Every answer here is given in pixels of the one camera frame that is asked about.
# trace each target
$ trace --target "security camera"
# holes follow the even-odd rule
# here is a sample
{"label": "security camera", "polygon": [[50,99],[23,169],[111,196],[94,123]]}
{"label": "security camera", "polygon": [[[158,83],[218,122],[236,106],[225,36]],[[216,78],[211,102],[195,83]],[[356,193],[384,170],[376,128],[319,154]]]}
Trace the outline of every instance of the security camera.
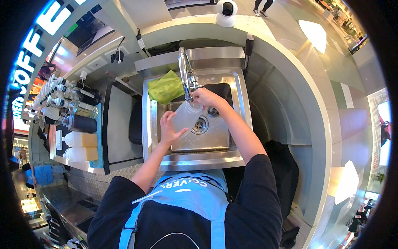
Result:
{"label": "security camera", "polygon": [[238,12],[238,6],[231,0],[220,0],[217,3],[216,23],[223,27],[232,27],[235,25],[235,14]]}

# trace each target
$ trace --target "blue towel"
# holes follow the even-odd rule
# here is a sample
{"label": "blue towel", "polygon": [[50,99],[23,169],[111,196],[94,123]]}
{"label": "blue towel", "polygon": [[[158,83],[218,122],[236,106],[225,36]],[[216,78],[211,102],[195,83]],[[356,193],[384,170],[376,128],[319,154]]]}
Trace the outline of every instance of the blue towel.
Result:
{"label": "blue towel", "polygon": [[90,167],[91,168],[103,168],[103,156],[102,156],[102,137],[101,137],[101,117],[102,117],[102,111],[101,111],[101,103],[99,103],[98,105],[96,105],[96,107],[98,108],[98,115],[96,117],[96,121],[97,121],[97,131],[94,134],[97,134],[97,139],[98,139],[98,160],[95,161],[90,161]]}

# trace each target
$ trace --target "faucet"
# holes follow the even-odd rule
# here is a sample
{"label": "faucet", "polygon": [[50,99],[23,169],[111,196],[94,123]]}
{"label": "faucet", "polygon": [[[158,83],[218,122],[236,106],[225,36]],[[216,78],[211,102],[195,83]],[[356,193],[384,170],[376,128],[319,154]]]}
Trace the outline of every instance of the faucet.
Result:
{"label": "faucet", "polygon": [[198,76],[193,72],[191,63],[188,60],[187,52],[184,47],[178,51],[178,65],[181,74],[182,88],[184,89],[185,99],[193,102],[192,89],[198,89],[203,85],[198,85]]}

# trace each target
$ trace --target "hand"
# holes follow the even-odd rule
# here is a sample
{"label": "hand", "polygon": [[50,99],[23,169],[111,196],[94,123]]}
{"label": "hand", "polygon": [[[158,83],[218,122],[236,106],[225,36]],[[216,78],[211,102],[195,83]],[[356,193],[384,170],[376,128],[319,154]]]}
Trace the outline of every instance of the hand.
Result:
{"label": "hand", "polygon": [[198,88],[193,93],[194,103],[203,106],[212,106],[218,108],[221,104],[227,104],[226,100],[206,88]]}
{"label": "hand", "polygon": [[160,140],[161,144],[170,147],[173,143],[175,143],[185,132],[189,129],[184,128],[179,132],[175,132],[172,125],[172,118],[176,115],[175,112],[168,111],[165,112],[160,119],[160,127],[162,128],[162,139]]}

